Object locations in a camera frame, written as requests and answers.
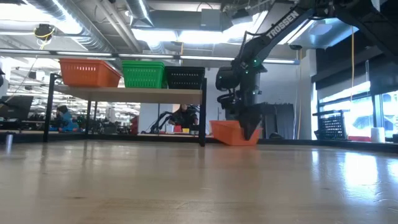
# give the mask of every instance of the wooden shelf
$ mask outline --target wooden shelf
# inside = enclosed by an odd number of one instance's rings
[[[80,88],[55,85],[54,91],[99,102],[201,104],[201,90],[151,88]]]

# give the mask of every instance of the wooden floor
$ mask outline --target wooden floor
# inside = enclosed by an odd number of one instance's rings
[[[398,223],[398,154],[15,144],[0,151],[0,223]]]

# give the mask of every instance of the person in blue jacket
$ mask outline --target person in blue jacket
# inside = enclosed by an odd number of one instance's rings
[[[72,121],[72,115],[68,111],[68,107],[63,105],[57,108],[57,126],[59,131],[78,131],[79,125]]]

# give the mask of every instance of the paper towel roll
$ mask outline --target paper towel roll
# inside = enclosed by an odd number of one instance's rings
[[[384,128],[372,128],[371,141],[384,143],[386,141],[386,135],[384,132]]]

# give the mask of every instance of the black basket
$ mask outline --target black basket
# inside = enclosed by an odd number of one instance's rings
[[[166,66],[165,73],[170,89],[200,90],[205,68]]]
[[[315,132],[317,139],[347,139],[344,112],[348,111],[349,110],[331,110],[313,114],[314,116],[318,116],[318,131]]]

